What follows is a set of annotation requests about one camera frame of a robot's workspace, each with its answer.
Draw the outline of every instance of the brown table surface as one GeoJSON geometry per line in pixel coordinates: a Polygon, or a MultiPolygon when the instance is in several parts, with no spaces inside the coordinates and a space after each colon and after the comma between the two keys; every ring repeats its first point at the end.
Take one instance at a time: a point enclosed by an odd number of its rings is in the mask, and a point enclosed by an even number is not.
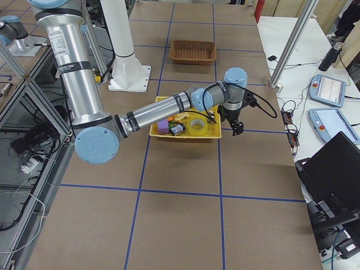
{"type": "MultiPolygon", "coordinates": [[[[152,66],[150,83],[146,93],[104,84],[106,110],[126,113],[206,86],[233,66],[277,106],[253,12],[136,3],[130,27],[137,58],[152,66]],[[216,62],[173,64],[174,39],[215,41],[216,62]]],[[[221,139],[204,141],[149,137],[145,128],[104,165],[74,154],[27,269],[322,269],[281,118],[247,107],[241,121],[242,135],[223,124],[221,139]]]]}
{"type": "MultiPolygon", "coordinates": [[[[26,0],[1,0],[0,17],[7,15],[17,16],[24,24],[25,29],[30,35],[41,35],[46,37],[46,32],[37,25],[35,16],[30,8],[30,4],[26,0]]],[[[41,48],[34,57],[15,56],[14,58],[25,70],[25,72],[29,73],[35,67],[46,50],[47,47],[41,48]]],[[[11,97],[18,89],[17,86],[22,83],[22,80],[19,79],[12,71],[10,65],[0,57],[0,88],[4,85],[3,83],[7,82],[12,83],[13,86],[9,93],[0,99],[0,113],[5,108],[7,103],[11,101],[11,97]],[[11,76],[12,80],[9,81],[8,77],[5,77],[4,75],[11,76]]]]}

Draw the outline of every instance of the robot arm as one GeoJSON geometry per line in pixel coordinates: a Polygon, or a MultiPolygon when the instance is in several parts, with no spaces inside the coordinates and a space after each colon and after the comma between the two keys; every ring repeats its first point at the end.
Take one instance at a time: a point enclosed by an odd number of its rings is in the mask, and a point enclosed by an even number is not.
{"type": "Polygon", "coordinates": [[[75,150],[86,162],[102,164],[111,160],[119,141],[131,133],[192,107],[204,111],[220,105],[222,120],[229,121],[233,135],[242,132],[240,110],[246,105],[255,106],[256,100],[244,88],[247,75],[238,67],[229,69],[224,81],[206,89],[190,88],[126,115],[110,115],[103,109],[80,30],[84,22],[81,0],[28,1],[38,24],[48,33],[74,112],[75,150]]]}
{"type": "Polygon", "coordinates": [[[28,31],[26,31],[20,19],[14,15],[0,18],[0,41],[5,46],[15,41],[21,51],[27,51],[34,47],[34,42],[29,37],[28,31]]]}

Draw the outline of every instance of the table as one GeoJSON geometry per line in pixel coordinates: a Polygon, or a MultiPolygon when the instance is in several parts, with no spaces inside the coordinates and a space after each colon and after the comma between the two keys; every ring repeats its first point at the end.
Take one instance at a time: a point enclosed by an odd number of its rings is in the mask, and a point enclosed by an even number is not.
{"type": "MultiPolygon", "coordinates": [[[[267,57],[276,55],[278,58],[290,36],[290,33],[296,23],[296,18],[284,17],[261,17],[258,28],[264,46],[264,51],[267,57]]],[[[317,70],[320,65],[319,60],[323,59],[327,51],[330,49],[330,44],[326,39],[321,28],[315,19],[310,19],[309,23],[304,29],[294,52],[289,59],[291,64],[315,63],[310,65],[298,66],[293,69],[287,69],[283,72],[280,83],[284,85],[283,90],[279,93],[278,102],[281,107],[284,102],[294,100],[297,104],[301,102],[300,95],[303,96],[307,93],[307,85],[310,83],[313,76],[316,74],[323,74],[328,77],[337,78],[347,82],[349,85],[346,87],[345,95],[352,97],[360,97],[359,90],[349,77],[345,69],[334,69],[332,66],[326,72],[317,70]]],[[[270,72],[276,66],[276,62],[268,61],[270,72]]],[[[325,143],[317,135],[313,128],[312,123],[308,118],[308,110],[312,108],[329,107],[322,103],[307,99],[298,106],[292,118],[294,124],[300,129],[300,146],[298,147],[295,161],[313,156],[325,143]]],[[[286,109],[292,109],[293,105],[289,105],[286,109]]],[[[359,123],[359,103],[345,99],[341,112],[350,122],[350,124],[359,123]]],[[[360,134],[360,128],[354,127],[354,130],[360,134]]],[[[357,254],[347,260],[335,260],[334,267],[336,269],[355,269],[359,265],[360,255],[357,254]]],[[[330,263],[323,265],[324,269],[330,269],[330,263]]]]}
{"type": "MultiPolygon", "coordinates": [[[[226,4],[138,2],[130,17],[146,93],[100,93],[126,113],[244,68],[248,87],[276,105],[254,10],[226,4]],[[173,64],[174,39],[215,41],[211,66],[173,64]]],[[[70,160],[27,266],[36,269],[322,269],[280,118],[246,108],[246,131],[177,141],[145,128],[107,164],[70,160]]]]}

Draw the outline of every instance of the white cable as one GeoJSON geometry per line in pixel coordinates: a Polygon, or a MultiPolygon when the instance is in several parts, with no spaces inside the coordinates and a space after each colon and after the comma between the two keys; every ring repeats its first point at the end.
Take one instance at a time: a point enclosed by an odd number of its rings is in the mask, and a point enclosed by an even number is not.
{"type": "Polygon", "coordinates": [[[39,224],[39,229],[38,231],[36,232],[35,236],[29,241],[27,242],[25,245],[23,245],[22,247],[14,250],[14,251],[0,251],[0,254],[12,254],[12,253],[15,253],[15,252],[18,252],[19,250],[23,249],[24,247],[30,245],[35,239],[36,237],[38,237],[39,233],[40,233],[40,230],[41,230],[41,225],[43,223],[43,220],[44,220],[44,215],[45,215],[45,205],[42,201],[40,201],[38,198],[36,198],[34,195],[28,193],[28,192],[19,192],[21,194],[28,194],[30,195],[32,198],[34,198],[37,202],[41,203],[41,205],[43,206],[43,213],[41,215],[41,219],[40,219],[40,224],[39,224]]]}

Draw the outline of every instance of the brown basket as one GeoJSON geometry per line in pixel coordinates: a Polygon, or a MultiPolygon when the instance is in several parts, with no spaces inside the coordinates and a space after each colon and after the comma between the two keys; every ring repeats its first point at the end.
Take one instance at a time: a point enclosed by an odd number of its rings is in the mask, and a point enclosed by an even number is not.
{"type": "Polygon", "coordinates": [[[196,40],[174,40],[170,47],[170,58],[176,64],[211,65],[216,59],[215,43],[196,40]]]}

